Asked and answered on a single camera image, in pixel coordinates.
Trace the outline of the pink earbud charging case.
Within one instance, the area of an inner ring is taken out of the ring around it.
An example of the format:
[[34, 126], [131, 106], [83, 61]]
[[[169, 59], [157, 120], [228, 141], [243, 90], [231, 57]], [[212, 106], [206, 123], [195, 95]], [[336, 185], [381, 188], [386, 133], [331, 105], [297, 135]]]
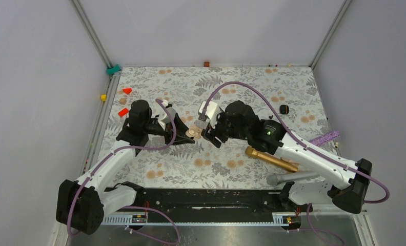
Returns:
[[196, 125], [192, 125], [189, 127], [189, 129], [186, 131], [185, 135], [189, 138], [196, 138], [196, 139], [200, 139], [201, 138], [201, 134], [202, 134], [203, 129], [196, 126]]

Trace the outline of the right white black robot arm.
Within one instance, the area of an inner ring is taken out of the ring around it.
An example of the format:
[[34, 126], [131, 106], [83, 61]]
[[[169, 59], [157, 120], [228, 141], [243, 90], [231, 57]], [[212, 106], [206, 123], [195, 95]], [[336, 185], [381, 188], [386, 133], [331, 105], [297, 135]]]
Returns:
[[327, 198], [321, 191], [307, 195], [303, 188], [282, 194], [279, 203], [284, 210], [292, 211], [306, 203], [331, 201], [346, 212], [361, 212], [370, 184], [366, 178], [372, 171], [370, 161], [364, 158], [353, 161], [332, 154], [294, 132], [287, 132], [277, 121], [259, 119], [249, 105], [239, 100], [230, 103], [225, 110], [213, 101], [203, 101], [198, 114], [199, 119], [209, 121], [203, 138], [217, 148], [228, 139], [245, 140], [255, 150], [298, 163], [328, 182]]

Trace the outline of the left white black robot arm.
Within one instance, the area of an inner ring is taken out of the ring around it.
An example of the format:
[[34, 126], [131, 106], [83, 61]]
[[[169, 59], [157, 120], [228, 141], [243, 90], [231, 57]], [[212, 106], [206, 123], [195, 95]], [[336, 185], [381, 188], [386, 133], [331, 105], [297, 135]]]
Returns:
[[72, 230], [91, 235], [104, 217], [123, 207], [137, 211], [144, 206], [144, 196], [129, 184], [107, 191], [115, 175], [140, 151], [195, 143], [194, 137], [186, 135], [189, 128], [172, 104], [160, 99], [156, 102], [164, 112], [153, 116], [147, 101], [134, 101], [108, 154], [75, 181], [66, 179], [59, 186], [56, 220], [66, 225], [69, 235]]

